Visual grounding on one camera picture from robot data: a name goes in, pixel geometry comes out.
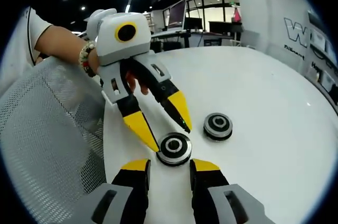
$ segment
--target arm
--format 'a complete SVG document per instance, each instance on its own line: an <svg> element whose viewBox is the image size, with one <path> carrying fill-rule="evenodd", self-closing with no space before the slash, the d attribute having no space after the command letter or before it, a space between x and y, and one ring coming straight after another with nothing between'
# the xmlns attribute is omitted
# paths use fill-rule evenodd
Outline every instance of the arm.
<svg viewBox="0 0 338 224"><path fill-rule="evenodd" d="M77 37L69 30L52 25L40 35L35 49L66 62L78 64L80 51L85 44L85 40ZM99 62L95 49L89 54L89 64L96 73Z"/></svg>
<svg viewBox="0 0 338 224"><path fill-rule="evenodd" d="M63 61L78 64L80 52L86 44L86 41L63 27L53 26L47 23L33 10L32 13L34 14L32 22L30 23L30 28L34 49L46 55L57 57ZM88 62L94 73L97 73L100 63L96 49L93 49L89 53ZM134 91L136 87L134 76L127 73L126 79L131 90ZM140 87L143 94L148 94L148 89L145 85L141 84Z"/></svg>

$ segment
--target white sleeve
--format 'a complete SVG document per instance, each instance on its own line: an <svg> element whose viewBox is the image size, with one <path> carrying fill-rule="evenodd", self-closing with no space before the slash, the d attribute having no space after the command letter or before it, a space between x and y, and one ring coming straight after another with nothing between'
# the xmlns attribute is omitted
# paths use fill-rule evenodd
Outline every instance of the white sleeve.
<svg viewBox="0 0 338 224"><path fill-rule="evenodd" d="M41 19L34 9L31 10L30 15L30 37L31 37L31 48L34 50L35 45L40 37L40 35L52 24ZM33 52L34 60L37 59L39 53L37 51Z"/></svg>

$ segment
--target black and silver disc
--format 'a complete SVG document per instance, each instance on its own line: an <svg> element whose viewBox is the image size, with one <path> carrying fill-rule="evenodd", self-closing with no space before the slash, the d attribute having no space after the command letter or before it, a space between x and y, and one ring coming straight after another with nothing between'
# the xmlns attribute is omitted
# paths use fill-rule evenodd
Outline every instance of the black and silver disc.
<svg viewBox="0 0 338 224"><path fill-rule="evenodd" d="M160 152L157 158L167 166L180 166L190 156L192 145L190 139L181 133L169 133L158 141Z"/></svg>
<svg viewBox="0 0 338 224"><path fill-rule="evenodd" d="M222 113L211 113L205 118L204 132L213 141L225 141L232 134L232 121Z"/></svg>

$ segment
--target glass wall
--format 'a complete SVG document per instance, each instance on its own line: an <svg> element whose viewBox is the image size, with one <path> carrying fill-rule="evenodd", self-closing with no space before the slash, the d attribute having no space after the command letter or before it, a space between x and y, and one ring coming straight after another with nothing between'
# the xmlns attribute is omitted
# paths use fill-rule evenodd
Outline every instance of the glass wall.
<svg viewBox="0 0 338 224"><path fill-rule="evenodd" d="M204 9L205 12L205 31L209 32L209 22L223 22L223 8L209 7Z"/></svg>
<svg viewBox="0 0 338 224"><path fill-rule="evenodd" d="M209 22L231 22L236 4L240 13L239 0L188 0L185 17L201 18L205 31L210 31Z"/></svg>
<svg viewBox="0 0 338 224"><path fill-rule="evenodd" d="M203 9L194 9L189 11L190 13L190 17L191 18L201 18L202 19L202 27L203 29L205 29L204 27L204 14L203 14Z"/></svg>

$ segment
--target ceiling light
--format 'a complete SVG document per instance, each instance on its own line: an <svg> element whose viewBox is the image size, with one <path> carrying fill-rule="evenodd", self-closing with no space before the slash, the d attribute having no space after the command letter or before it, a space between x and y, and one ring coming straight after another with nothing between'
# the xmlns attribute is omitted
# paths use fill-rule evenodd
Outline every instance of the ceiling light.
<svg viewBox="0 0 338 224"><path fill-rule="evenodd" d="M130 8L130 5L127 5L127 6L126 6L125 13L128 13L128 12L129 12L129 8Z"/></svg>

